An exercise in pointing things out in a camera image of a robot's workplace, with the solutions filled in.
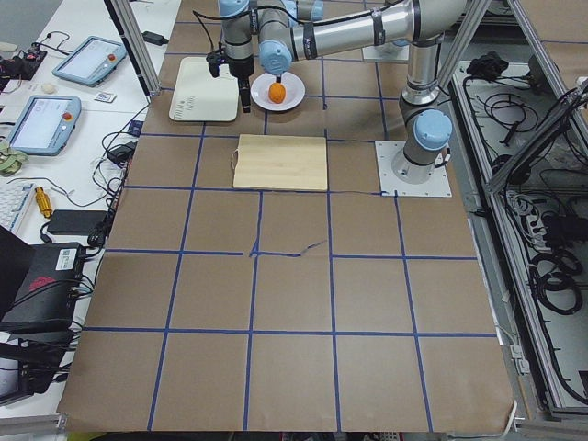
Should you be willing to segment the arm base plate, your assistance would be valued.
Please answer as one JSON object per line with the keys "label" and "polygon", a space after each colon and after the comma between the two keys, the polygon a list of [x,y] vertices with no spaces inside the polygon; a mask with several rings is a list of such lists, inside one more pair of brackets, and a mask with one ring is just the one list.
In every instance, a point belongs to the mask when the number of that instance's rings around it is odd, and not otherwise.
{"label": "arm base plate", "polygon": [[396,40],[380,46],[368,46],[362,49],[363,61],[407,64],[409,49],[410,43],[406,40]]}
{"label": "arm base plate", "polygon": [[404,156],[404,141],[375,141],[380,193],[399,198],[451,198],[447,169],[442,155],[420,166]]}

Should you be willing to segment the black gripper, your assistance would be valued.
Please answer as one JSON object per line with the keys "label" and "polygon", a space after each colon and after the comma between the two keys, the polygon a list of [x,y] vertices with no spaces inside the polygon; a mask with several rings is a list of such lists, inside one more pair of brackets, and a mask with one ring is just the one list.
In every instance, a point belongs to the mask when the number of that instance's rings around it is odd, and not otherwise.
{"label": "black gripper", "polygon": [[239,97],[243,105],[243,112],[251,112],[251,90],[249,78],[254,73],[254,56],[243,59],[228,58],[230,74],[238,80]]}

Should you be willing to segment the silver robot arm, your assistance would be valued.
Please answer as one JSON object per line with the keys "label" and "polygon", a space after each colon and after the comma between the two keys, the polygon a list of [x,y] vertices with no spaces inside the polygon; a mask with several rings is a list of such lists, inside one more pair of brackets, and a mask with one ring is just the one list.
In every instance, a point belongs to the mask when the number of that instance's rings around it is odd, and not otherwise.
{"label": "silver robot arm", "polygon": [[409,47],[407,84],[401,92],[401,112],[408,133],[403,157],[425,167],[435,162],[451,132],[421,133],[426,126],[416,115],[438,97],[438,63],[445,31],[460,17],[464,1],[395,1],[352,15],[296,26],[275,6],[257,8],[260,63],[280,76],[290,65],[323,55],[396,41]]}
{"label": "silver robot arm", "polygon": [[323,18],[321,1],[219,1],[221,39],[207,57],[212,77],[226,64],[237,79],[243,111],[251,111],[250,77],[254,73],[253,39],[258,39],[261,66],[276,77],[298,56],[294,33],[313,31]]}

